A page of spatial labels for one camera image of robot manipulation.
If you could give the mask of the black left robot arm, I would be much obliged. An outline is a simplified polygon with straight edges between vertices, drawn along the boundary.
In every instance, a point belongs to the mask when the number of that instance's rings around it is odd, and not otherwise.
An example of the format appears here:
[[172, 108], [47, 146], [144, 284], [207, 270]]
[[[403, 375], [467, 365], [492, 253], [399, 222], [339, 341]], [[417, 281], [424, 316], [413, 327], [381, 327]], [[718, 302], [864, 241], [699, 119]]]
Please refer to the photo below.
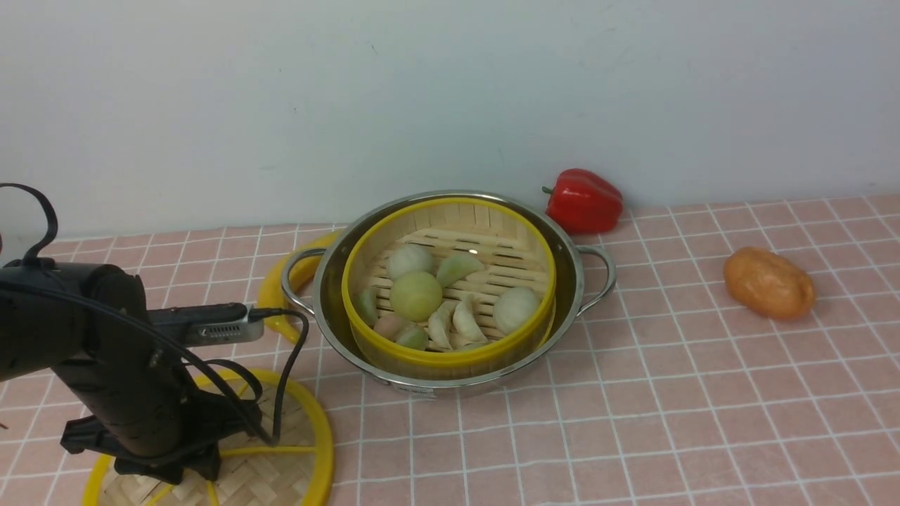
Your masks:
[[179, 484], [190, 469], [214, 481], [221, 440], [266, 434], [260, 382], [242, 399], [187, 349], [219, 326], [245, 331], [250, 308], [151, 310], [141, 279], [112, 265], [2, 269], [2, 379], [51, 370], [89, 410], [65, 423], [62, 448], [112, 457], [121, 474]]

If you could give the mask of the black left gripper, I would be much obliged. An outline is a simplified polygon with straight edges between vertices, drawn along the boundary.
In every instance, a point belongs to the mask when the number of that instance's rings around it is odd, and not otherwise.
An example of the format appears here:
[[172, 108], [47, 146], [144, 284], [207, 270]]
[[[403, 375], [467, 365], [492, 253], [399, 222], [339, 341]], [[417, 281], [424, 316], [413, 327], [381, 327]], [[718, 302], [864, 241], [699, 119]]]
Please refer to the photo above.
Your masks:
[[250, 434], [262, 421], [261, 382], [247, 368], [214, 359], [251, 388], [253, 398], [232, 403], [223, 394], [201, 389], [173, 360], [113, 365], [67, 360], [53, 372], [89, 410], [88, 417], [65, 423], [59, 441], [72, 455], [92, 452], [111, 457], [121, 475], [144, 475], [177, 486], [191, 470], [207, 481], [221, 471], [219, 442]]

